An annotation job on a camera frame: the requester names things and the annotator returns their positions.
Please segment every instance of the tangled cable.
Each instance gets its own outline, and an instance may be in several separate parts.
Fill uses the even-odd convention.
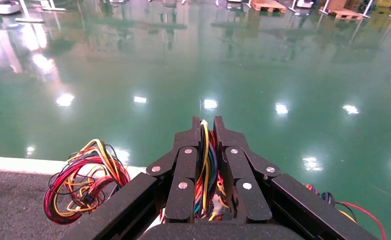
[[[305,184],[306,188],[308,188],[310,191],[314,192],[316,195],[318,195],[320,198],[322,198],[323,200],[325,200],[328,204],[332,205],[333,207],[337,205],[341,205],[341,206],[344,206],[346,207],[350,213],[351,213],[351,216],[349,214],[347,214],[346,212],[344,211],[341,211],[341,210],[338,210],[340,213],[342,213],[343,215],[345,215],[346,217],[348,217],[350,220],[352,220],[353,222],[355,223],[358,223],[358,220],[356,219],[356,216],[355,216],[355,213],[353,212],[353,210],[350,208],[350,207],[353,207],[365,214],[367,214],[369,217],[371,217],[375,222],[376,224],[378,225],[379,227],[379,230],[381,232],[381,239],[382,240],[386,240],[386,232],[384,231],[384,227],[383,225],[381,224],[381,222],[374,216],[372,215],[370,212],[366,211],[365,209],[361,208],[360,206],[357,206],[357,205],[354,205],[352,203],[349,203],[349,202],[345,202],[345,201],[335,201],[333,195],[330,193],[330,192],[323,192],[323,193],[319,193],[315,187],[311,184]]]
[[[86,175],[78,174],[88,165],[92,169]],[[102,172],[103,176],[95,178],[97,172]],[[113,147],[93,139],[79,152],[73,153],[63,169],[49,179],[48,190],[44,196],[44,213],[57,224],[71,224],[83,213],[92,213],[103,204],[106,199],[103,189],[108,184],[115,182],[116,187],[121,188],[130,180],[128,171],[118,159]],[[58,198],[61,195],[69,195],[71,198],[66,212],[62,212],[58,207]]]
[[[209,131],[208,123],[201,123],[201,159],[203,162],[201,174],[196,182],[194,214],[198,218],[206,218],[210,221],[222,217],[214,211],[212,203],[218,181],[218,159],[216,157],[216,139],[213,131]]]

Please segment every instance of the cable connector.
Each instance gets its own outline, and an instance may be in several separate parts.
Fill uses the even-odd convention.
[[[88,193],[85,193],[85,195],[83,195],[80,198],[80,201],[83,202],[85,205],[91,205],[91,204],[93,204],[93,202],[95,200],[96,200],[96,198],[93,197],[92,195],[88,194]]]

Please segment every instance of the wooden pallet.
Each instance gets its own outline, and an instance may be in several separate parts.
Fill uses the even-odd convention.
[[[363,18],[362,14],[345,8],[340,10],[328,9],[328,13],[335,15],[336,19],[361,20]]]
[[[274,10],[277,10],[277,11],[280,11],[281,13],[285,13],[286,9],[287,9],[285,6],[281,5],[279,2],[274,1],[274,0],[264,0],[262,2],[253,1],[251,3],[251,6],[253,6],[253,8],[256,11],[260,11],[260,10],[262,10],[262,8],[264,8],[268,12],[273,12]]]

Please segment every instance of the green epoxy floor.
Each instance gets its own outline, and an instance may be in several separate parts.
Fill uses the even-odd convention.
[[[57,7],[30,9],[43,25],[0,17],[1,157],[64,161],[99,138],[147,166],[192,116],[221,115],[283,172],[371,211],[391,240],[387,9],[358,25],[213,1]]]

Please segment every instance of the metal bolt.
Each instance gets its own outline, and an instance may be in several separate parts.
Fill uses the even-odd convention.
[[[270,173],[273,173],[273,172],[275,172],[275,168],[273,168],[273,167],[271,167],[271,166],[268,166],[268,167],[266,168],[266,171],[268,171],[268,172],[270,172]]]
[[[153,172],[158,172],[158,171],[160,171],[160,169],[161,169],[161,167],[159,167],[159,166],[154,166],[154,167],[151,169],[151,171],[153,171]]]
[[[178,187],[180,188],[180,189],[186,189],[187,188],[187,183],[186,182],[180,182],[179,184],[178,184]]]
[[[249,189],[252,188],[252,185],[250,183],[248,183],[248,182],[245,182],[245,183],[242,184],[242,187],[247,189],[247,190],[249,190]]]

